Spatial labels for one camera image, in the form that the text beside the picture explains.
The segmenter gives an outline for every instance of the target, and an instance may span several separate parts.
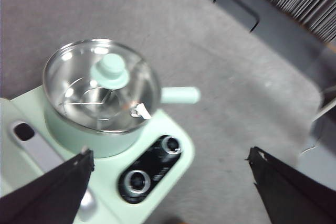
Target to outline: black control panel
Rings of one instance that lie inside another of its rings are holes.
[[[120,175],[121,197],[131,204],[143,201],[179,160],[181,151],[177,138],[161,136]]]

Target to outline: glass lid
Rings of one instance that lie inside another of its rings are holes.
[[[43,87],[54,109],[81,126],[103,132],[140,127],[157,109],[156,74],[134,50],[108,39],[59,49],[48,61]]]

